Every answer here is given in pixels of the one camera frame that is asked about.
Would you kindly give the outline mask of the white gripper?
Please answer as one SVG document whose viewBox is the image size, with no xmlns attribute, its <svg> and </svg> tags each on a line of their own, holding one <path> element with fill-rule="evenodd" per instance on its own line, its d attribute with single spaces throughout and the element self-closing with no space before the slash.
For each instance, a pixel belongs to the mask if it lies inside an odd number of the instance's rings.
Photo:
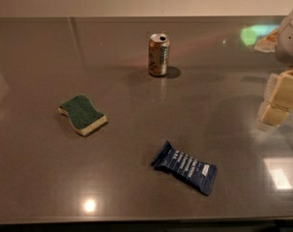
<svg viewBox="0 0 293 232">
<path fill-rule="evenodd" d="M 272 73 L 267 81 L 264 102 L 260 104 L 256 127 L 261 131 L 277 128 L 293 110 L 293 70 Z"/>
</svg>

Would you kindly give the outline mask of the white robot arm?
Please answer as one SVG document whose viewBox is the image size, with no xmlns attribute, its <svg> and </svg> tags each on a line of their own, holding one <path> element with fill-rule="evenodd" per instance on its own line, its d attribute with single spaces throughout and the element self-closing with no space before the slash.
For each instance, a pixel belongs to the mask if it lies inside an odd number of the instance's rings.
<svg viewBox="0 0 293 232">
<path fill-rule="evenodd" d="M 274 52 L 277 60 L 288 68 L 270 75 L 257 113 L 257 128 L 269 131 L 278 127 L 293 110 L 293 10 L 254 49 Z"/>
</svg>

